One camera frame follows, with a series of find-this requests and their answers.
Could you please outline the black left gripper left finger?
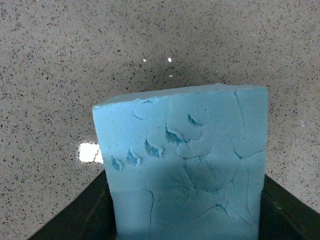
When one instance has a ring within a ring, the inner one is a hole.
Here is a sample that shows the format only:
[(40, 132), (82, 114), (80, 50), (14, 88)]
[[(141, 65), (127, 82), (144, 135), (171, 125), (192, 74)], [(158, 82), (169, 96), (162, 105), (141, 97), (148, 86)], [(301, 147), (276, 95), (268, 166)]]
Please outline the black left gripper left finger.
[(116, 240), (114, 206), (102, 171), (85, 190), (34, 233), (31, 240)]

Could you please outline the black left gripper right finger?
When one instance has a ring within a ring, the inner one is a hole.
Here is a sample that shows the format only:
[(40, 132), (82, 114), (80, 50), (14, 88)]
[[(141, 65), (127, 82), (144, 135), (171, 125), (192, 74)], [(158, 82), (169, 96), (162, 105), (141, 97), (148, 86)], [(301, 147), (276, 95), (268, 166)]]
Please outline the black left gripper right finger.
[(318, 240), (320, 214), (266, 175), (261, 195), (258, 238)]

